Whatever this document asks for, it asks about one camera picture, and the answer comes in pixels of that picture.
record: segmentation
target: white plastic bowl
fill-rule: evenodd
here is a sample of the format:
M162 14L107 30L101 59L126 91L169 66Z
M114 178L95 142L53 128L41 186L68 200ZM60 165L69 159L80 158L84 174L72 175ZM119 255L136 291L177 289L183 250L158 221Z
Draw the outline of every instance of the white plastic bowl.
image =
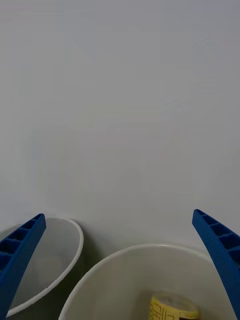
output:
M1 232L0 237L4 238L17 227L18 225ZM40 311L41 317L44 317L45 320L50 319L48 316L49 303L46 305L50 301L50 296L42 300L39 307L36 302L51 292L71 271L80 257L83 243L84 235L76 222L68 218L47 218L46 230L27 266L7 317L19 314L33 305L36 308L32 308L28 316L26 312L13 318L34 317L36 319Z
M201 320L235 320L208 256L172 244L145 244L116 252L78 282L59 320L146 320L152 292L180 294L197 304Z

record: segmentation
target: white bowl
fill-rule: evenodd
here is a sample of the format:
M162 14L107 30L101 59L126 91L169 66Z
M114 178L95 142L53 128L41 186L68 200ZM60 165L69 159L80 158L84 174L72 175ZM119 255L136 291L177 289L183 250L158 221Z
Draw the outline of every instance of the white bowl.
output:
M211 259L172 244L116 252L78 282L59 320L146 320L151 294L167 291L199 306L201 320L236 319Z
M19 225L15 225L1 232L0 237L4 238L18 227ZM76 222L68 218L47 218L46 230L22 277L7 317L18 314L32 305L34 307L37 301L51 292L78 261L83 243L84 235ZM41 303L41 316L48 319L47 308ZM36 319L38 312L32 308L31 316Z

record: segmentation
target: yellow label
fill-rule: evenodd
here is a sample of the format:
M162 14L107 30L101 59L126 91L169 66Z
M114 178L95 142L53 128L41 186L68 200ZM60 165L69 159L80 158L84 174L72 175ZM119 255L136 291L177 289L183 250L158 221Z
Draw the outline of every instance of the yellow label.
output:
M200 314L198 311L184 311L173 308L159 302L154 296L151 298L150 310L148 320L179 320L184 319L199 319Z

